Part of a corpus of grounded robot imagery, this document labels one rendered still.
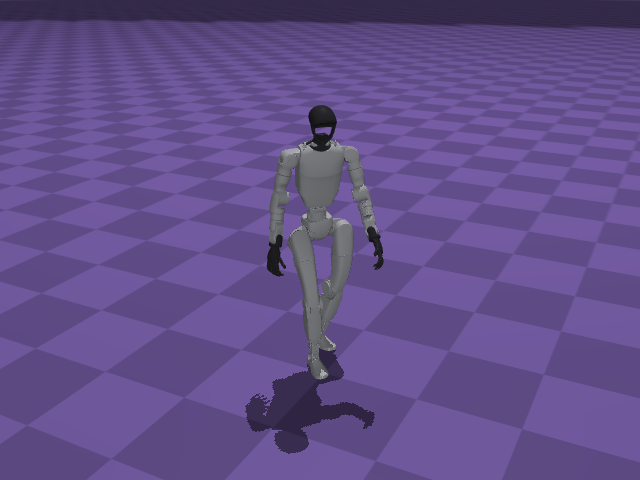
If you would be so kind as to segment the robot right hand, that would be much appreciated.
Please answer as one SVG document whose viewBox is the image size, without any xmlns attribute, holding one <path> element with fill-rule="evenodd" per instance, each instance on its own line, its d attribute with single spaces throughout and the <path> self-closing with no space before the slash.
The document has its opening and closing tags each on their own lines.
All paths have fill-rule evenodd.
<svg viewBox="0 0 640 480">
<path fill-rule="evenodd" d="M 269 246 L 271 248 L 267 256 L 267 259 L 268 259 L 267 270 L 276 276 L 284 276 L 284 274 L 282 274 L 279 270 L 279 262 L 282 265 L 282 267 L 286 269 L 286 266 L 280 257 L 280 250 L 279 250 L 279 248 L 282 247 L 282 240 L 283 240 L 282 235 L 277 235 L 275 244 L 271 244 L 269 241 Z"/>
</svg>

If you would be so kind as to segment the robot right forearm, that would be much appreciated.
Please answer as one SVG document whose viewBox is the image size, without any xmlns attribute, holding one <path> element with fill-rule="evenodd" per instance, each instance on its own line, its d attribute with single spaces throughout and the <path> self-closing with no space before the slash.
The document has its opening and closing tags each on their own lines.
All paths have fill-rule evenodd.
<svg viewBox="0 0 640 480">
<path fill-rule="evenodd" d="M 276 191 L 274 191 L 272 193 L 272 197 L 270 201 L 271 219 L 270 219 L 270 227 L 269 227 L 270 229 L 269 241 L 271 244 L 276 243 L 277 235 L 282 235 L 283 237 L 283 230 L 284 230 L 283 218 L 285 214 L 285 209 L 283 207 L 278 206 L 278 202 L 279 202 L 279 195 Z"/>
</svg>

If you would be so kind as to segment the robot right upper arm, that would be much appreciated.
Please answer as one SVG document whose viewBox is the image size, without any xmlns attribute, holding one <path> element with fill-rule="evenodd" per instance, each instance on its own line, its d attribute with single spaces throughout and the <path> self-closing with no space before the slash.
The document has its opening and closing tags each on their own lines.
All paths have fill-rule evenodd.
<svg viewBox="0 0 640 480">
<path fill-rule="evenodd" d="M 290 193 L 286 191 L 286 187 L 290 181 L 292 169 L 297 166 L 299 158 L 299 148 L 284 150 L 279 155 L 273 190 L 279 195 L 278 205 L 287 205 L 290 201 Z"/>
</svg>

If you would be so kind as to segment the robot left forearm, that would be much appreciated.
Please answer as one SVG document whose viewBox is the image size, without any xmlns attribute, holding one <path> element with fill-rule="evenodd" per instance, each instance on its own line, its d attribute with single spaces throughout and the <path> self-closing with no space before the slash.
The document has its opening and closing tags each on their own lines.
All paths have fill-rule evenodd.
<svg viewBox="0 0 640 480">
<path fill-rule="evenodd" d="M 378 234 L 378 229 L 375 226 L 376 219 L 375 219 L 373 208 L 372 208 L 373 205 L 372 205 L 371 197 L 369 194 L 369 190 L 366 186 L 365 186 L 365 191 L 366 191 L 368 200 L 361 201 L 361 203 L 358 204 L 358 209 L 361 214 L 363 226 L 365 227 L 365 234 L 369 238 L 367 228 L 370 226 L 374 227 L 377 234 Z"/>
</svg>

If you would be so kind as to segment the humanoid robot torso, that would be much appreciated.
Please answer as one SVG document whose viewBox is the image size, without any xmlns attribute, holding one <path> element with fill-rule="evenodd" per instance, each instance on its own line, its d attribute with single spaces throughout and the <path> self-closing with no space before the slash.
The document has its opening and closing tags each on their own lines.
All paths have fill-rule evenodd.
<svg viewBox="0 0 640 480">
<path fill-rule="evenodd" d="M 309 141 L 308 141 L 309 142 Z M 331 142 L 331 143 L 330 143 Z M 333 218 L 326 210 L 339 191 L 344 154 L 338 142 L 330 140 L 326 151 L 316 151 L 303 142 L 296 148 L 300 158 L 295 167 L 295 185 L 307 209 L 301 223 L 313 240 L 321 240 L 333 234 Z"/>
</svg>

